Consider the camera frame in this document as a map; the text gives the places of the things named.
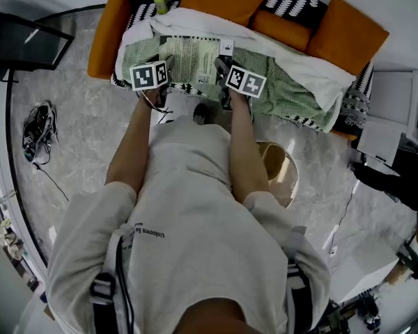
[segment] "white t-shirt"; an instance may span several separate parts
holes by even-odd
[[[234,300],[262,333],[291,332],[285,247],[294,225],[270,193],[252,193],[243,205],[235,201],[229,139],[221,127],[187,118],[158,125],[138,197],[122,183],[73,197],[49,261],[47,289],[66,332],[94,332],[89,288],[111,234],[125,222],[125,279],[141,333],[172,334],[188,307],[209,298]],[[329,273],[303,237],[295,262],[310,281],[315,325],[327,305]]]

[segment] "spiral notebook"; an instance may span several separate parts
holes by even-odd
[[[217,84],[215,68],[218,56],[232,59],[234,42],[199,36],[162,35],[160,60],[173,54],[175,65],[171,69],[174,83]]]

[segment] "black and white square marker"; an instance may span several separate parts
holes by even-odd
[[[133,90],[148,90],[158,88],[167,83],[166,61],[158,61],[137,65],[130,68]]]
[[[266,77],[233,65],[226,82],[228,88],[250,97],[259,98],[265,87]]]

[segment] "black frame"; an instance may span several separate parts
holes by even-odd
[[[0,13],[0,20],[5,20],[8,22],[14,22],[16,24],[21,24],[27,27],[31,27],[32,29],[39,29],[41,31],[51,33],[60,38],[64,38],[66,43],[62,47],[62,50],[57,55],[56,60],[52,65],[44,64],[44,63],[37,63],[37,62],[26,62],[26,61],[16,61],[16,60],[7,60],[7,61],[0,61],[0,68],[5,69],[13,69],[13,70],[26,70],[32,72],[37,69],[41,70],[55,70],[57,65],[65,55],[68,50],[68,47],[71,45],[72,41],[75,39],[74,36],[68,35],[67,33],[60,32],[52,27],[44,26],[42,24],[38,24],[36,22],[29,21],[27,19],[22,19],[21,17],[11,15],[11,14],[4,14]]]

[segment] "white blanket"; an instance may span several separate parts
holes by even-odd
[[[313,93],[322,110],[329,111],[355,80],[355,76],[323,59],[295,54],[270,38],[217,16],[186,8],[137,22],[127,30],[116,59],[116,76],[122,79],[125,46],[162,35],[195,35],[234,40],[235,46],[274,57],[276,64],[296,82]]]

